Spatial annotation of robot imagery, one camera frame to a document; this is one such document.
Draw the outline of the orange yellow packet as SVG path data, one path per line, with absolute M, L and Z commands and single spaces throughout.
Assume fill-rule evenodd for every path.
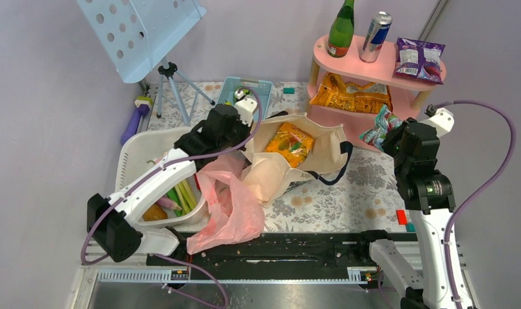
M 290 122 L 283 123 L 267 144 L 266 153 L 278 153 L 292 168 L 297 168 L 313 149 L 315 139 L 308 133 L 293 126 Z

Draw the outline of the beige floral canvas tote bag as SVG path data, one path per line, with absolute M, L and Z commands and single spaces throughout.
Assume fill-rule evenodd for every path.
M 306 114 L 282 111 L 255 130 L 242 151 L 250 163 L 242 180 L 264 205 L 311 180 L 335 185 L 354 150 L 342 126 L 321 126 Z

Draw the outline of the colourful candy packet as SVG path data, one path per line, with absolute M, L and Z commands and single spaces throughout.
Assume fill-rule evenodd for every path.
M 361 134 L 359 139 L 367 145 L 383 151 L 382 144 L 387 134 L 397 129 L 402 123 L 402 120 L 392 113 L 387 105 L 384 105 L 375 117 L 374 127 Z

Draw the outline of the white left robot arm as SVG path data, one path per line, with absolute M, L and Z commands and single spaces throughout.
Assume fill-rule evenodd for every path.
M 173 265 L 183 262 L 186 246 L 168 229 L 139 225 L 140 218 L 166 192 L 220 155 L 243 150 L 260 127 L 255 114 L 261 112 L 262 106 L 251 99 L 233 106 L 217 104 L 134 182 L 108 197 L 94 194 L 87 202 L 82 263 L 93 265 L 106 258 L 120 263 L 135 253 L 161 254 Z

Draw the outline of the green leek toy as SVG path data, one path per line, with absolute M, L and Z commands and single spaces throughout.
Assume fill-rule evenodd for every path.
M 197 200 L 187 180 L 183 180 L 177 184 L 175 191 L 180 200 L 183 214 L 189 214 L 196 207 Z

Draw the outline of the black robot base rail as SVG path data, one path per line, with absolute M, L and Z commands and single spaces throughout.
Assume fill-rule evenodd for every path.
M 223 281 L 351 281 L 369 283 L 381 267 L 367 257 L 363 233 L 263 233 L 233 245 L 188 254 L 184 244 L 171 258 L 191 263 L 189 278 L 212 274 Z

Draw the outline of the silver blue drink can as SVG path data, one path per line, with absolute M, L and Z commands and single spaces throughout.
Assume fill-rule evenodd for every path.
M 375 62 L 385 42 L 393 17 L 384 11 L 377 12 L 370 23 L 359 58 L 366 63 Z

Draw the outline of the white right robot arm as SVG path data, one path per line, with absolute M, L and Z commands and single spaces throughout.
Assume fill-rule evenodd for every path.
M 422 264 L 419 275 L 388 238 L 357 246 L 358 260 L 376 263 L 401 298 L 401 308 L 474 308 L 464 281 L 451 218 L 454 190 L 437 168 L 437 130 L 412 118 L 391 130 L 382 144 L 394 159 L 397 190 L 415 226 Z

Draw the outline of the pink plastic grocery bag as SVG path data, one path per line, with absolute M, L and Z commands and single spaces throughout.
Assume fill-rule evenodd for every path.
M 188 254 L 244 243 L 263 232 L 263 207 L 240 179 L 244 165 L 245 160 L 238 155 L 224 154 L 196 174 L 209 220 L 202 230 L 187 239 Z

